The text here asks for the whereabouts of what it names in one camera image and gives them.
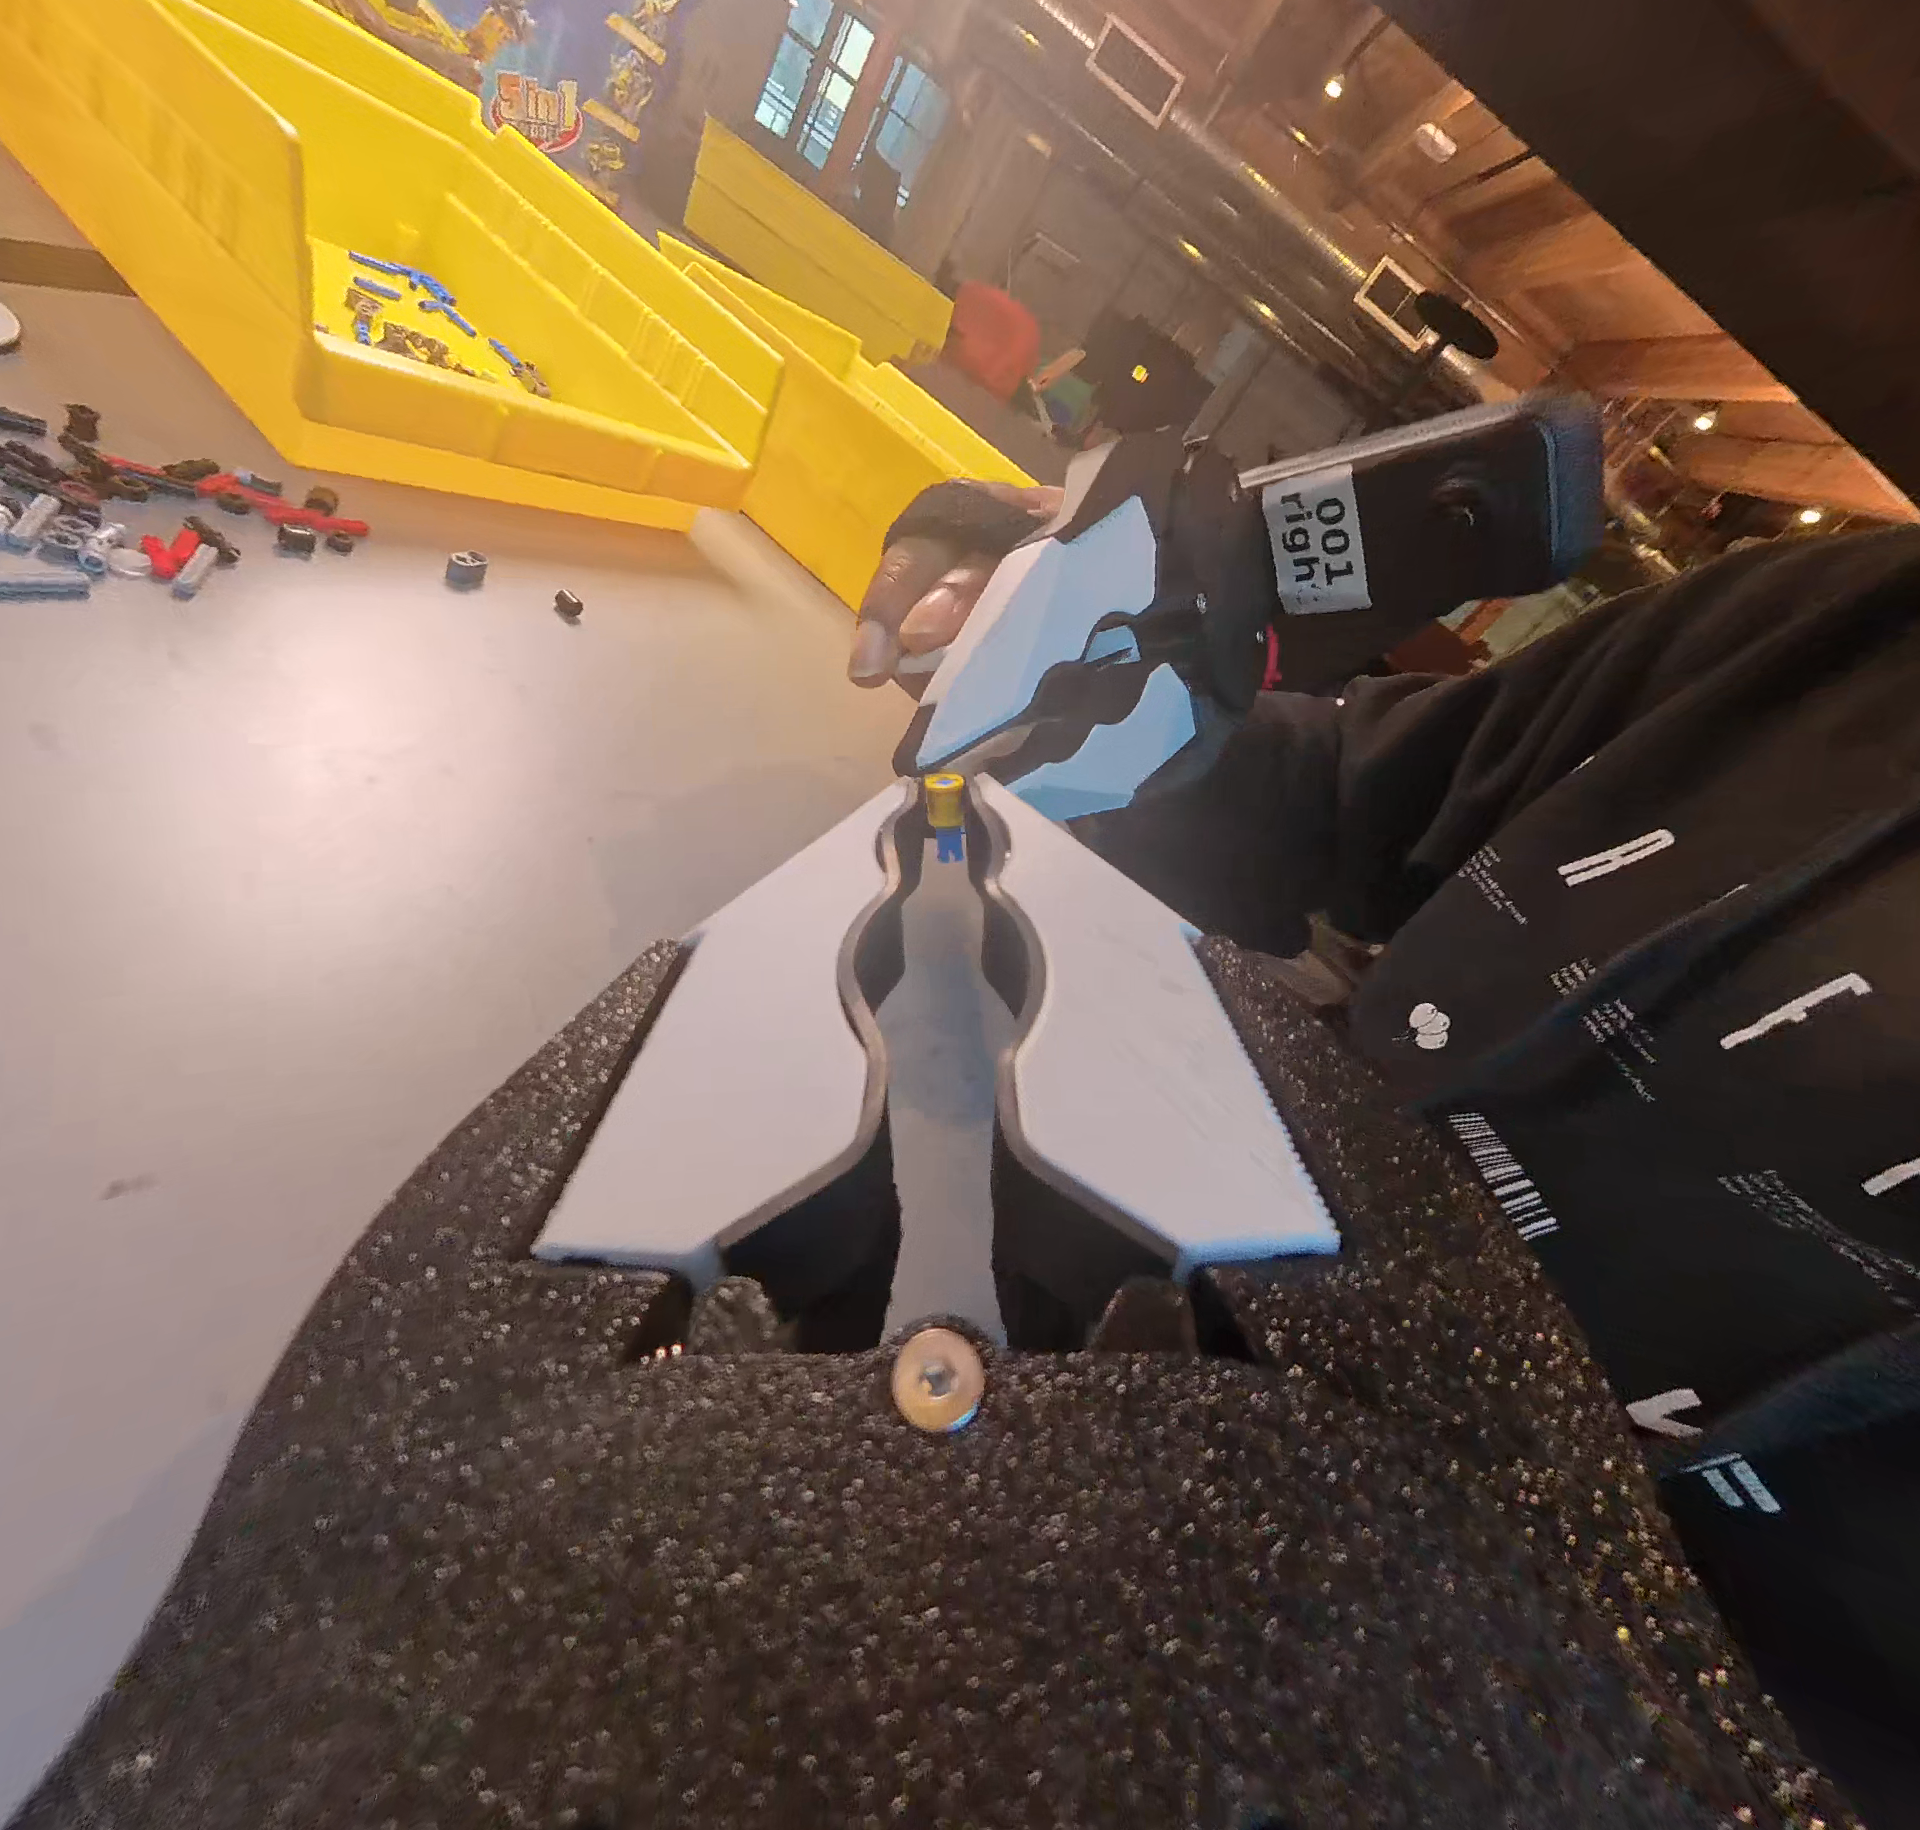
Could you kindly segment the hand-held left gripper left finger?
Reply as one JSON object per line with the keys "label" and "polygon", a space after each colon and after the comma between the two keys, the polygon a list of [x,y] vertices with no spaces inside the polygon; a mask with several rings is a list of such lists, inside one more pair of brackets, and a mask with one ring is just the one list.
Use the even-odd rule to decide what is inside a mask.
{"label": "hand-held left gripper left finger", "polygon": [[842,1178],[888,1105],[858,951],[900,897],[913,785],[715,906],[562,1173],[541,1265],[640,1265],[715,1284],[724,1261]]}

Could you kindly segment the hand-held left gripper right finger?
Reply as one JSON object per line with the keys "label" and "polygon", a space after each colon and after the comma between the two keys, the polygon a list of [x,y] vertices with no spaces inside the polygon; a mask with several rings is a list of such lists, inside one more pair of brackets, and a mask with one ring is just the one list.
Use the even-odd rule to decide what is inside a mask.
{"label": "hand-held left gripper right finger", "polygon": [[979,894],[1025,952],[1002,1077],[1022,1166],[1170,1274],[1340,1251],[1194,928],[997,780],[970,806]]}

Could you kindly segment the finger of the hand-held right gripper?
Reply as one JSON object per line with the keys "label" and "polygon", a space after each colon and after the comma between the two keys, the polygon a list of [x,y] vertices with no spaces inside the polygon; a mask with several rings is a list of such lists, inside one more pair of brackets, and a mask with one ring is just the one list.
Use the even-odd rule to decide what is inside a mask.
{"label": "finger of the hand-held right gripper", "polygon": [[1133,647],[1154,597],[1161,537],[1133,494],[1078,537],[1017,550],[939,651],[900,735],[900,780],[1002,780],[1124,717],[1154,667]]}
{"label": "finger of the hand-held right gripper", "polygon": [[1009,766],[997,785],[1070,830],[1132,806],[1154,774],[1194,745],[1194,735],[1200,722],[1187,677],[1154,663],[1124,717],[1092,722],[1063,758]]}

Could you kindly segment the yellow bin with small pieces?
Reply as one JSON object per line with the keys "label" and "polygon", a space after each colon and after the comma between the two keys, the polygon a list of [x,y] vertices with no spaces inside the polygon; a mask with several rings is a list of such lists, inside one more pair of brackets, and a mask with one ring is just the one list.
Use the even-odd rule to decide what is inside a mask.
{"label": "yellow bin with small pieces", "polygon": [[[317,0],[0,7],[6,150],[283,461],[738,511],[786,360],[467,94]],[[440,271],[550,400],[317,336],[320,247]]]}

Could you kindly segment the grey desk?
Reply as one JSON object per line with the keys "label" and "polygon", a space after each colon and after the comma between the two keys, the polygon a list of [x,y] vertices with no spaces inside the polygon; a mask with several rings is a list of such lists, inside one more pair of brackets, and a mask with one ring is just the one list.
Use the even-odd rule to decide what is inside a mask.
{"label": "grey desk", "polygon": [[[558,1653],[572,1511],[691,1511],[629,1435],[640,1284],[501,1249],[334,1269],[514,1059],[449,1187],[501,1215],[629,1032],[627,964],[888,780],[903,696],[839,683],[842,606],[761,531],[562,525],[343,482],[362,556],[273,556],[199,600],[6,600],[6,1821],[115,1703],[199,1514],[293,1443],[343,1622],[295,1688],[376,1703],[399,1608],[475,1620],[479,1696]],[[488,556],[449,587],[449,556]]]}

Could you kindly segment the person's right hand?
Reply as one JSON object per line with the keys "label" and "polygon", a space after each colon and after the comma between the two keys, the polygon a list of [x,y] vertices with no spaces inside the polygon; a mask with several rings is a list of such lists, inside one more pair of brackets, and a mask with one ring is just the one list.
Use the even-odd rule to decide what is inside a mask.
{"label": "person's right hand", "polygon": [[921,696],[928,663],[962,639],[997,568],[1051,537],[1063,487],[937,482],[880,537],[858,600],[848,690]]}

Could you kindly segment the empty yellow plastic bin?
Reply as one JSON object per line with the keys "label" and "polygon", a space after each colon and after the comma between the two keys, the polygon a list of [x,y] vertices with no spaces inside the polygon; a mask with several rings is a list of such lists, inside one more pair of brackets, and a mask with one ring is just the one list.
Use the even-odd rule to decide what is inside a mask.
{"label": "empty yellow plastic bin", "polygon": [[947,400],[900,364],[864,360],[848,330],[665,229],[655,247],[786,360],[738,511],[839,600],[864,600],[880,537],[917,494],[939,482],[1030,487]]}
{"label": "empty yellow plastic bin", "polygon": [[715,118],[697,134],[688,229],[753,285],[848,330],[874,364],[947,346],[956,302]]}

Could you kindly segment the red rounded object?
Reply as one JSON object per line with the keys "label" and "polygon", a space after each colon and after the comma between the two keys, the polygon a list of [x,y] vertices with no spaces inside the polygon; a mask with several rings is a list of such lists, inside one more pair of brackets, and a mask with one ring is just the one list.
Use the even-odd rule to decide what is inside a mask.
{"label": "red rounded object", "polygon": [[962,281],[939,360],[990,400],[1017,400],[1038,369],[1038,319],[990,281]]}

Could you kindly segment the paned window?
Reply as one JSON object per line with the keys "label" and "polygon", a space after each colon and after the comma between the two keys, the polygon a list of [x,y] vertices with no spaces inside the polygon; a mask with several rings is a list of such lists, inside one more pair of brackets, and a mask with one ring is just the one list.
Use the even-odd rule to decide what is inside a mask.
{"label": "paned window", "polygon": [[[753,98],[749,139],[786,167],[796,180],[822,191],[864,69],[874,59],[874,24],[842,0],[787,0],[779,52]],[[937,139],[947,130],[947,83],[903,50],[888,59],[874,118],[848,150],[848,170],[874,150],[900,177],[900,205],[913,203]]]}

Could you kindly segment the group of blue black pieces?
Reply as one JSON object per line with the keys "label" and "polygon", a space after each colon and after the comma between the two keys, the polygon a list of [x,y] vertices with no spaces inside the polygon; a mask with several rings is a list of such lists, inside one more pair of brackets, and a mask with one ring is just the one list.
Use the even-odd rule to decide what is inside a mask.
{"label": "group of blue black pieces", "polygon": [[317,294],[320,285],[339,294],[339,308],[317,319],[317,336],[343,336],[369,353],[394,353],[423,369],[512,384],[533,400],[550,400],[550,384],[541,379],[541,364],[512,353],[496,336],[475,330],[455,294],[414,260],[320,247]]}

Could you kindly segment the pile of loose building pieces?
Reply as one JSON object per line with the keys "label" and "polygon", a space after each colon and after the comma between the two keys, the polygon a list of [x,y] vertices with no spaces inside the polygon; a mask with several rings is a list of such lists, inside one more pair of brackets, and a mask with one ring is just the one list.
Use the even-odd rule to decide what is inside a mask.
{"label": "pile of loose building pieces", "polygon": [[211,458],[115,458],[86,400],[68,400],[63,424],[0,410],[6,600],[88,600],[112,580],[195,600],[211,571],[244,561],[244,531],[265,531],[265,550],[293,561],[369,540],[334,487],[283,487]]}

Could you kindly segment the robot kit cardboard box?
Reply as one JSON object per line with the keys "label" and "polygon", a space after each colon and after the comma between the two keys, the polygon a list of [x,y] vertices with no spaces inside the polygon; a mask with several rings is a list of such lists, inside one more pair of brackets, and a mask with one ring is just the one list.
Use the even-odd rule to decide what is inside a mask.
{"label": "robot kit cardboard box", "polygon": [[629,212],[697,0],[317,0]]}

